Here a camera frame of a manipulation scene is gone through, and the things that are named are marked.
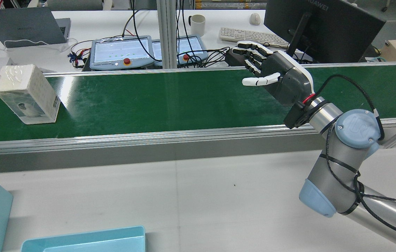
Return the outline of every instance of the white desk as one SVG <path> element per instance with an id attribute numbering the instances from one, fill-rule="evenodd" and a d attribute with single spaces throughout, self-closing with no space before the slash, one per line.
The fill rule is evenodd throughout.
<path id="1" fill-rule="evenodd" d="M 253 26 L 249 24 L 251 13 L 257 12 L 264 16 L 264 10 L 186 10 L 185 22 L 190 34 L 188 16 L 202 14 L 206 17 L 206 32 L 202 37 L 207 49 L 218 49 L 225 46 L 233 47 L 236 43 L 223 42 L 218 38 L 221 27 L 240 28 L 245 30 L 256 30 L 259 32 L 270 32 L 263 24 Z M 71 19 L 70 37 L 78 41 L 95 40 L 115 35 L 121 35 L 123 27 L 132 11 L 71 11 L 53 12 L 56 19 L 69 17 Z M 140 11 L 136 15 L 137 32 L 139 35 L 150 35 L 152 39 L 159 38 L 157 11 Z M 128 30 L 134 33 L 132 22 Z M 180 18 L 180 35 L 185 35 Z M 88 48 L 91 42 L 83 43 L 75 49 Z M 44 45 L 24 48 L 10 48 L 9 51 L 1 51 L 0 57 L 10 57 L 15 64 L 36 64 L 38 67 L 52 70 L 54 72 L 79 72 L 81 70 L 72 67 L 67 55 L 70 50 L 60 53 L 61 45 Z"/>
<path id="2" fill-rule="evenodd" d="M 144 225 L 147 252 L 396 252 L 350 219 L 299 201 L 319 153 L 1 173 L 14 196 L 3 251 L 30 238 Z M 396 147 L 360 171 L 361 182 L 396 198 Z"/>

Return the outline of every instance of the keyboard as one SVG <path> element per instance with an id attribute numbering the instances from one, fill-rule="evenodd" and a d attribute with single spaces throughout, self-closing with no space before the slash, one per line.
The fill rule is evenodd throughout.
<path id="1" fill-rule="evenodd" d="M 220 29 L 220 39 L 230 42 L 238 42 L 242 40 L 250 40 L 269 46 L 287 47 L 288 42 L 281 37 L 271 33 L 256 32 L 251 30 L 240 30 L 222 27 Z"/>

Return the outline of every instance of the computer mouse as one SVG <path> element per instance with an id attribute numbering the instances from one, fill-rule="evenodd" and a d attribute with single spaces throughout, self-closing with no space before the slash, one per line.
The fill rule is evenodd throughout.
<path id="1" fill-rule="evenodd" d="M 255 26 L 258 26 L 262 22 L 262 18 L 258 13 L 252 13 L 249 18 L 249 23 Z"/>

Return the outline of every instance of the coffee mug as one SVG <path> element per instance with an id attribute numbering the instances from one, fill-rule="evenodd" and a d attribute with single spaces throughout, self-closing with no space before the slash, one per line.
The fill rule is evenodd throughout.
<path id="1" fill-rule="evenodd" d="M 203 15 L 193 15 L 188 17 L 188 25 L 192 34 L 198 34 L 201 37 L 204 35 L 204 27 L 206 25 L 206 18 Z"/>

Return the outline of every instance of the wooden block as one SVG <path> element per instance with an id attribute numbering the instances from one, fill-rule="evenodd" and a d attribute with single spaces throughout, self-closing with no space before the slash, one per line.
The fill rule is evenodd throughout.
<path id="1" fill-rule="evenodd" d="M 396 62 L 396 40 L 389 40 L 381 51 L 381 57 L 385 58 L 388 62 Z"/>

